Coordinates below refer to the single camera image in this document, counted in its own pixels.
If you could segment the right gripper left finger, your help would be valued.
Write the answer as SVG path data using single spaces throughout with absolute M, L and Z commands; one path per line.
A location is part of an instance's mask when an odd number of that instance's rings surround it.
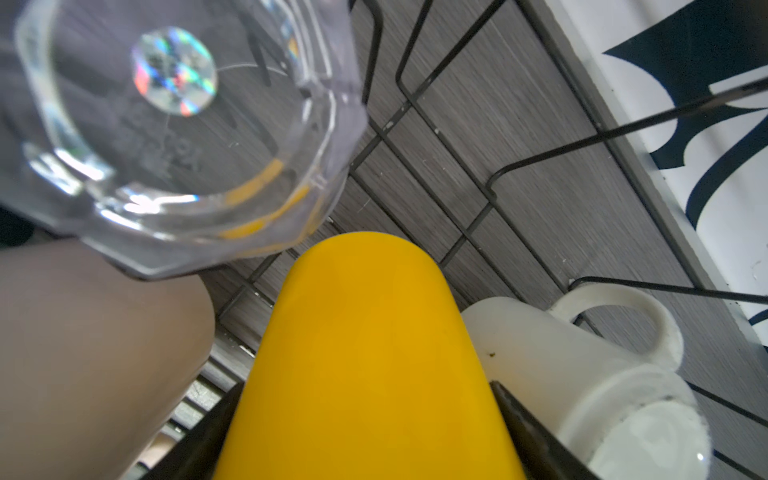
M 142 479 L 211 479 L 244 386 L 235 384 Z

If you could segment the white mug red inside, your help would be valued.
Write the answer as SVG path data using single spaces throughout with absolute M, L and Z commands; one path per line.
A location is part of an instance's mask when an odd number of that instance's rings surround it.
M 645 314 L 657 337 L 644 354 L 574 323 L 592 308 Z M 500 382 L 600 479 L 705 479 L 712 442 L 678 375 L 684 340 L 670 311 L 634 288 L 578 287 L 543 311 L 493 297 L 462 313 L 487 379 Z

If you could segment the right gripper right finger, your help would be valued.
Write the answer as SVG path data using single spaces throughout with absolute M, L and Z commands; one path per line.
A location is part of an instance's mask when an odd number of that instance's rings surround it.
M 529 479 L 598 480 L 500 382 L 490 388 Z

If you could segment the cream mug pink handle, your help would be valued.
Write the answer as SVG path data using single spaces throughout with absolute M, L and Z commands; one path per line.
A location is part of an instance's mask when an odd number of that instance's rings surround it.
M 207 361 L 196 275 L 134 280 L 75 240 L 1 253 L 1 475 L 118 479 Z

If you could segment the clear glass tumbler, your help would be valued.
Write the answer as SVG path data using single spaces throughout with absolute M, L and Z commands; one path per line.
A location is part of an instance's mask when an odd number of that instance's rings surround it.
M 273 254 L 367 124 L 345 1 L 5 1 L 1 204 L 136 276 Z

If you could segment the yellow mug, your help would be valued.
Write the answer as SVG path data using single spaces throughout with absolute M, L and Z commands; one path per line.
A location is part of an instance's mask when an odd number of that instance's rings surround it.
M 326 239 L 292 266 L 218 479 L 520 479 L 449 285 L 415 244 Z

